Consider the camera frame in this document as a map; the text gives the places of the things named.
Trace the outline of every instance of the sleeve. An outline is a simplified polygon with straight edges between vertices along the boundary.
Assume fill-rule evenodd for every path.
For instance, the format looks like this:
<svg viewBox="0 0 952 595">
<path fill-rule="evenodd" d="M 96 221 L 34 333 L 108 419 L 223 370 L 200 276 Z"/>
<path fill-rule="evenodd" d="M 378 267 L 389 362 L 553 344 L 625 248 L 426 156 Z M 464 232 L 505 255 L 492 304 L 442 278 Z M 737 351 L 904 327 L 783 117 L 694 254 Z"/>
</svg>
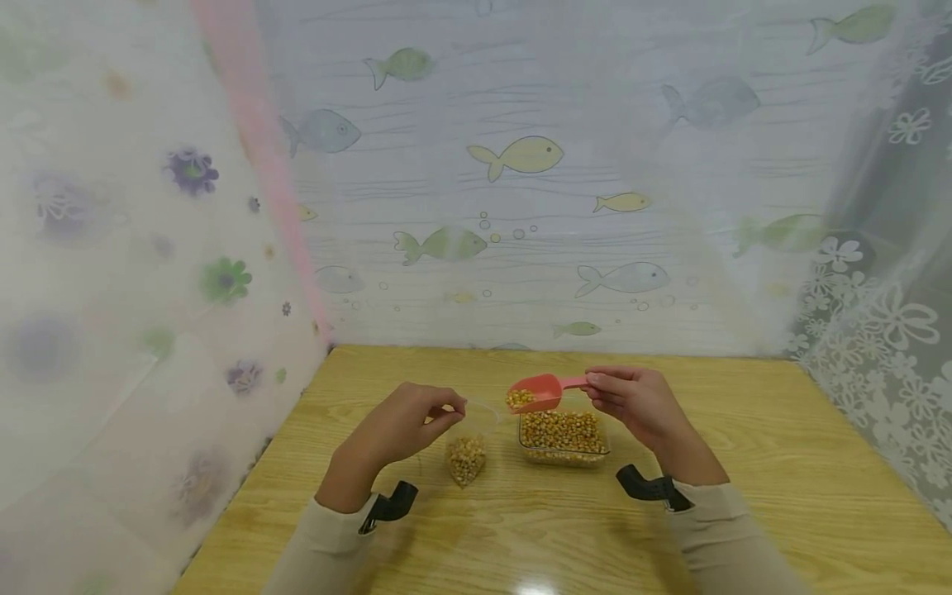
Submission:
<svg viewBox="0 0 952 595">
<path fill-rule="evenodd" d="M 309 500 L 262 595 L 346 595 L 373 538 L 359 531 L 376 501 L 341 514 Z"/>
<path fill-rule="evenodd" d="M 694 507 L 668 520 L 698 592 L 802 595 L 808 589 L 750 515 L 731 484 L 675 487 Z"/>
</svg>

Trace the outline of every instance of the red scoop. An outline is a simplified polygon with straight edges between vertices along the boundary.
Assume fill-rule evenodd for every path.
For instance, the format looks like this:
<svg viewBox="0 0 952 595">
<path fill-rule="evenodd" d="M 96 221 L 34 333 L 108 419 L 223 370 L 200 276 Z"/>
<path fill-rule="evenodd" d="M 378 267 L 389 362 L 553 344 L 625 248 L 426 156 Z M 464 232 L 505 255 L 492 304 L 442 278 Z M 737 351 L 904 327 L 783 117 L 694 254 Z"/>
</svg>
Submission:
<svg viewBox="0 0 952 595">
<path fill-rule="evenodd" d="M 559 406 L 562 401 L 562 391 L 566 388 L 587 387 L 588 381 L 585 376 L 575 378 L 559 378 L 555 374 L 543 374 L 541 376 L 532 376 L 524 378 L 512 385 L 509 390 L 528 390 L 535 397 L 532 403 L 526 403 L 518 408 L 511 408 L 513 413 L 532 413 L 534 411 L 546 411 Z"/>
</svg>

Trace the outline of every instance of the white curtain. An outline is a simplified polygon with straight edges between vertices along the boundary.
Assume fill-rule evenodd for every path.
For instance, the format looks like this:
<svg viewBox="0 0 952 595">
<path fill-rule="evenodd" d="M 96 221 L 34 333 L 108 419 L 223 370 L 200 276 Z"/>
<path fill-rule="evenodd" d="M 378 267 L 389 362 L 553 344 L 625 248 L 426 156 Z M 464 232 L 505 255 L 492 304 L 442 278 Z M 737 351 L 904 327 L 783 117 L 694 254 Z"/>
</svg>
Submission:
<svg viewBox="0 0 952 595">
<path fill-rule="evenodd" d="M 0 591 L 164 593 L 325 348 L 188 2 L 0 48 Z"/>
</svg>

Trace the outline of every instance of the black wrist strap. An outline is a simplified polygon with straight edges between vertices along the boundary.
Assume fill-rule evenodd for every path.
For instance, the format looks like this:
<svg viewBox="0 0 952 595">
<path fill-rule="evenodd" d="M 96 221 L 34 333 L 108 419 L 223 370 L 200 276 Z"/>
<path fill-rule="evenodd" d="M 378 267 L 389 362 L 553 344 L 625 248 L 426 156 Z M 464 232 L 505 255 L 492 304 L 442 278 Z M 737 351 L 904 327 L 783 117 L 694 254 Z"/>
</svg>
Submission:
<svg viewBox="0 0 952 595">
<path fill-rule="evenodd" d="M 393 488 L 393 493 L 390 494 L 389 498 L 379 494 L 377 502 L 373 503 L 370 513 L 358 533 L 367 535 L 377 526 L 377 521 L 387 523 L 404 518 L 413 508 L 413 501 L 416 500 L 419 491 L 414 484 L 401 481 L 397 482 L 397 486 Z"/>
<path fill-rule="evenodd" d="M 626 465 L 615 473 L 615 479 L 622 485 L 629 498 L 635 500 L 664 500 L 674 512 L 689 510 L 694 505 L 674 486 L 670 475 L 648 481 L 634 465 Z"/>
</svg>

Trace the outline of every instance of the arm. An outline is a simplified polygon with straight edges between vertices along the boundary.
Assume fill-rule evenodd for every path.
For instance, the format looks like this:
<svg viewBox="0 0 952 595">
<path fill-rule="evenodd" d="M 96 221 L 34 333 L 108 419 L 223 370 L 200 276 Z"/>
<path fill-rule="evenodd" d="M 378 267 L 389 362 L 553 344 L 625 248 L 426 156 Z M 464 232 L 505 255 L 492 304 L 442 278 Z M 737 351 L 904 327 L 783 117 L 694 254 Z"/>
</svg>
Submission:
<svg viewBox="0 0 952 595">
<path fill-rule="evenodd" d="M 664 376 L 635 367 L 588 372 L 585 392 L 592 404 L 650 448 L 663 473 L 694 505 L 669 513 L 668 520 L 698 590 L 704 595 L 807 593 L 688 422 Z"/>
<path fill-rule="evenodd" d="M 360 530 L 377 500 L 377 475 L 432 444 L 463 419 L 465 406 L 448 388 L 404 383 L 374 408 L 334 451 L 262 594 L 348 593 L 373 537 Z"/>
</svg>

